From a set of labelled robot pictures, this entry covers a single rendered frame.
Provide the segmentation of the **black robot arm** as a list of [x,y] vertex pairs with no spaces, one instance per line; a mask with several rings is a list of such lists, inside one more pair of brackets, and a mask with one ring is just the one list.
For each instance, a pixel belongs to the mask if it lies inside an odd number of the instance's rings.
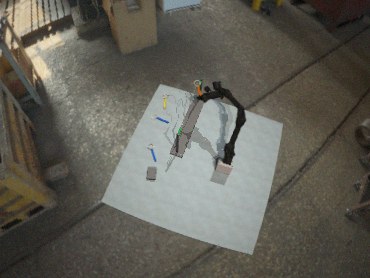
[[[211,89],[208,86],[203,87],[203,88],[204,88],[206,94],[209,94],[209,93],[212,92]],[[214,97],[215,98],[221,97],[221,99],[223,99],[224,96],[225,96],[237,108],[236,127],[235,127],[235,129],[233,131],[233,134],[232,134],[232,136],[230,138],[229,143],[226,143],[225,146],[224,146],[223,164],[226,163],[226,164],[231,165],[232,159],[236,155],[235,152],[234,152],[235,142],[236,142],[236,140],[238,138],[240,128],[243,126],[243,124],[246,123],[246,120],[247,120],[246,119],[246,114],[245,114],[245,108],[244,108],[244,106],[239,101],[237,101],[232,96],[231,92],[228,89],[222,88],[222,85],[221,85],[221,82],[220,81],[213,82],[213,89],[216,90],[216,91],[214,91]]]

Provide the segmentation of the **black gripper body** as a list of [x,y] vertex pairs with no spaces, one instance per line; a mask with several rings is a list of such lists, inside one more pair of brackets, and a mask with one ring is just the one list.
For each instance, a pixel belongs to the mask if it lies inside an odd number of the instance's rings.
[[203,98],[203,101],[204,101],[204,103],[207,103],[208,102],[208,100],[210,100],[210,99],[214,99],[215,97],[214,97],[214,91],[212,91],[211,93],[209,93],[209,94],[204,94],[204,95],[202,95],[202,98]]

